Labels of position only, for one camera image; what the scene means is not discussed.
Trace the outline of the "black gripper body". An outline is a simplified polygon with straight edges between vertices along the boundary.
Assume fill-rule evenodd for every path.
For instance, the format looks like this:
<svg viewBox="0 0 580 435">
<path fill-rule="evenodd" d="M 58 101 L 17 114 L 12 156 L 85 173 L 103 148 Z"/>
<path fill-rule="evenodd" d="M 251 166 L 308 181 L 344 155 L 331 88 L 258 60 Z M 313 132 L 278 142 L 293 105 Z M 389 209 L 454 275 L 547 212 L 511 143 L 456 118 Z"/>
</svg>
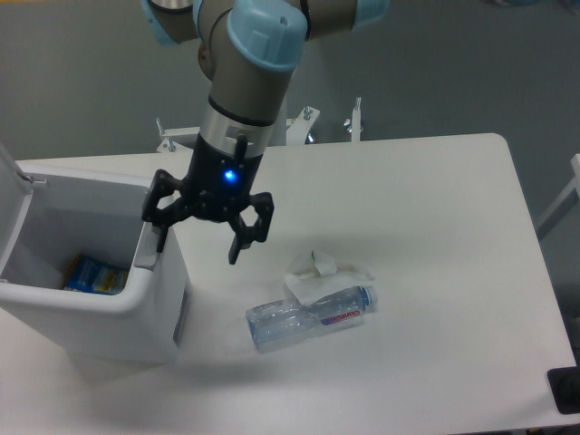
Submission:
<svg viewBox="0 0 580 435">
<path fill-rule="evenodd" d="M 218 150 L 198 138 L 179 190 L 179 218 L 229 222 L 239 218 L 246 208 L 253 207 L 256 223 L 262 225 L 265 207 L 258 203 L 257 195 L 250 194 L 260 162 L 259 156 L 249 155 L 249 142 L 244 133 L 237 135 L 232 153 Z"/>
</svg>

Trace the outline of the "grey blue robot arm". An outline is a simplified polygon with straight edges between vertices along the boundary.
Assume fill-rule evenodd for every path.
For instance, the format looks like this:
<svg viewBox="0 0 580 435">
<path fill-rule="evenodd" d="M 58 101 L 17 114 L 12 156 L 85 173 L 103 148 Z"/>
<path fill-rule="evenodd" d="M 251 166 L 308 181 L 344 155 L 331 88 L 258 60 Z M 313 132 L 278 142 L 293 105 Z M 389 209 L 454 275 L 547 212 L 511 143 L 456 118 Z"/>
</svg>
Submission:
<svg viewBox="0 0 580 435">
<path fill-rule="evenodd" d="M 253 193 L 288 85 L 305 43 L 384 17 L 385 1 L 145 1 L 161 44 L 199 40 L 198 64 L 210 80 L 208 106 L 188 172 L 158 170 L 141 217 L 161 238 L 188 218 L 228 223 L 228 261 L 267 238 L 275 206 Z"/>
</svg>

